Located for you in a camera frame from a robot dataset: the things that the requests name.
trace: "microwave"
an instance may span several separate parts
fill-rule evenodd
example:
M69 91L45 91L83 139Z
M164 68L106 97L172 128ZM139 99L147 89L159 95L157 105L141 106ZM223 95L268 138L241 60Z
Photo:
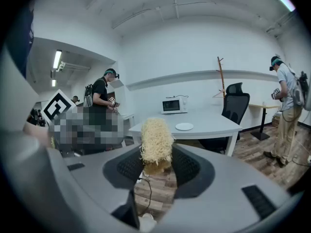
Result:
M187 113L188 112L188 98L187 97L175 97L165 99L162 101L162 114L172 113Z

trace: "wooden coat rack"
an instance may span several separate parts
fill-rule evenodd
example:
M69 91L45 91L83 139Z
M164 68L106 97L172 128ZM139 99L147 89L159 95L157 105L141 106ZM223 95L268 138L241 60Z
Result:
M223 93L223 97L224 97L224 100L225 100L225 83L224 83L224 75L223 75L223 70L222 70L222 65L221 65L221 61L223 60L224 58L222 59L219 59L219 57L217 56L217 60L218 60L218 65L219 65L219 69L220 70L216 70L218 72L220 72L220 75L222 77L222 83L223 83L223 89L222 90L219 90L220 93L216 94L213 98L220 98L220 97L217 97L217 95Z

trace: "office chair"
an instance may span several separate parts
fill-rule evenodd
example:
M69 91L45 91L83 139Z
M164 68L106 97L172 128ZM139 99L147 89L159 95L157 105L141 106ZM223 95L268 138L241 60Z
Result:
M222 115L231 121L240 124L249 104L250 96L243 93L242 83L234 83L227 87ZM201 145L210 151L221 153L227 147L229 137L214 139L200 139Z

